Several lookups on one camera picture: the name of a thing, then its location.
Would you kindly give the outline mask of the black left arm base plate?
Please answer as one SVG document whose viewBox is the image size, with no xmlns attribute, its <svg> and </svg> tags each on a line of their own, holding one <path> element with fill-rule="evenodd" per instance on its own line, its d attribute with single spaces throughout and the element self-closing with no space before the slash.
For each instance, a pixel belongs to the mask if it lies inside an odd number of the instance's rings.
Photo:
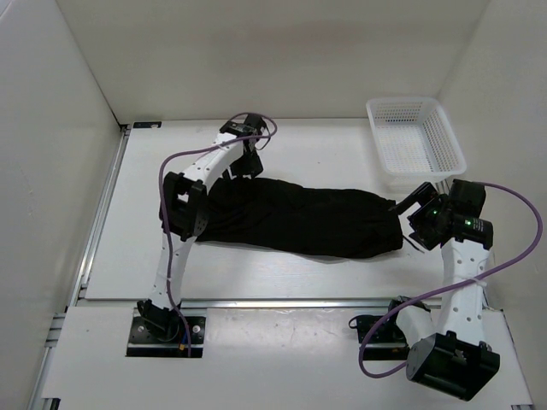
<svg viewBox="0 0 547 410">
<path fill-rule="evenodd" d="M 132 323 L 126 344 L 126 357 L 201 359 L 203 357 L 207 314 L 205 310 L 192 309 L 185 316 L 189 325 L 190 336 L 178 315 L 170 325 L 167 333 L 153 330 L 133 309 Z"/>
</svg>

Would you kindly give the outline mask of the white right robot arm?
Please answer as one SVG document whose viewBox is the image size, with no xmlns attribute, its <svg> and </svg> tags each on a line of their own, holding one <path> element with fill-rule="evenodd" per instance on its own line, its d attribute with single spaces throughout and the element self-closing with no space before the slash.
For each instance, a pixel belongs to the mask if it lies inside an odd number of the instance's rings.
<svg viewBox="0 0 547 410">
<path fill-rule="evenodd" d="M 422 302 L 413 302 L 384 320 L 385 334 L 409 346 L 406 377 L 409 381 L 471 401 L 497 374 L 500 356 L 485 338 L 482 311 L 485 272 L 493 245 L 493 225 L 480 217 L 485 188 L 457 179 L 450 191 L 439 193 L 425 182 L 394 210 L 409 217 L 411 238 L 424 249 L 440 248 L 444 282 L 438 319 Z"/>
</svg>

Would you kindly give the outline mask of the black trousers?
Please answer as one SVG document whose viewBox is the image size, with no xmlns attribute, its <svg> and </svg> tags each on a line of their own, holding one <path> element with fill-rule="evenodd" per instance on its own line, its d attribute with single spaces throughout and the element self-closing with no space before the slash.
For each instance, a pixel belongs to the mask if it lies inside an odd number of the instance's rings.
<svg viewBox="0 0 547 410">
<path fill-rule="evenodd" d="M 368 259 L 399 250 L 394 201 L 355 189 L 279 179 L 219 179 L 199 242 L 238 243 L 310 256 Z"/>
</svg>

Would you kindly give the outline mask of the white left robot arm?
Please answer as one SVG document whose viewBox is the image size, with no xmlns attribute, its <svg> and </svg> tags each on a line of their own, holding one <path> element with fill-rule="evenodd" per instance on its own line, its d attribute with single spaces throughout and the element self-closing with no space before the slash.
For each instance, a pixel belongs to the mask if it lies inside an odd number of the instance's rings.
<svg viewBox="0 0 547 410">
<path fill-rule="evenodd" d="M 276 123 L 257 113 L 227 120 L 205 149 L 172 154 L 160 165 L 158 190 L 162 252 L 150 295 L 137 303 L 149 333 L 191 351 L 191 326 L 181 311 L 181 285 L 192 245 L 209 221 L 209 193 L 219 179 L 253 179 L 263 171 L 256 143 Z"/>
</svg>

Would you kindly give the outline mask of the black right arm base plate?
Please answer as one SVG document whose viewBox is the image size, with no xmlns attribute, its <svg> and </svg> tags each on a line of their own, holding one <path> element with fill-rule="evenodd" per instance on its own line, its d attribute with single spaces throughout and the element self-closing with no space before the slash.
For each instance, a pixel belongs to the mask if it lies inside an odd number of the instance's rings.
<svg viewBox="0 0 547 410">
<path fill-rule="evenodd" d="M 408 307 L 383 321 L 381 316 L 361 314 L 349 322 L 358 336 L 361 366 L 373 361 L 396 361 L 420 366 L 443 346 L 430 311 Z"/>
</svg>

